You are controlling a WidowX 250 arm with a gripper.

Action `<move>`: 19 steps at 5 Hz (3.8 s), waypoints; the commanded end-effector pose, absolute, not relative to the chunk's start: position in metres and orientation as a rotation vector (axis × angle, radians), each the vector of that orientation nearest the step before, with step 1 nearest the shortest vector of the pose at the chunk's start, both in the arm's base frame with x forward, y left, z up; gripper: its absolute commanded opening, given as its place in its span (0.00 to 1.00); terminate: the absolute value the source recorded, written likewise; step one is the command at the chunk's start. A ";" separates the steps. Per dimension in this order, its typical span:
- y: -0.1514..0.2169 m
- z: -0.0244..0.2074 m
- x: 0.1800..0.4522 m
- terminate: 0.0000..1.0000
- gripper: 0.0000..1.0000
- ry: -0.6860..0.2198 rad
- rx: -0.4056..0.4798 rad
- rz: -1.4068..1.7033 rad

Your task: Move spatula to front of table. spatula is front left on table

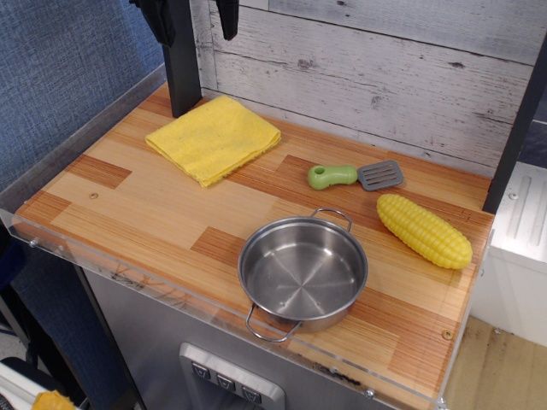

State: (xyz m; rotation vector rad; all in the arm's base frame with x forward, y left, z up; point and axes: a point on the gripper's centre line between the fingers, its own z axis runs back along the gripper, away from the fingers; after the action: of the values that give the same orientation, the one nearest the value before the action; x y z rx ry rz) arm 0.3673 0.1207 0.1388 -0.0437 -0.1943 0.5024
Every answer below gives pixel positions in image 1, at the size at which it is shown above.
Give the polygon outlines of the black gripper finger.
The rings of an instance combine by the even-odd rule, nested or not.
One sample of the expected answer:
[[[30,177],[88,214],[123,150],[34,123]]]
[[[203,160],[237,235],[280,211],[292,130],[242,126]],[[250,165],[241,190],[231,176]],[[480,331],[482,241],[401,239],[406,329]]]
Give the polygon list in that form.
[[[166,0],[130,0],[140,9],[150,30],[160,44],[173,44],[175,30]]]
[[[239,0],[216,0],[223,37],[233,40],[238,34]]]

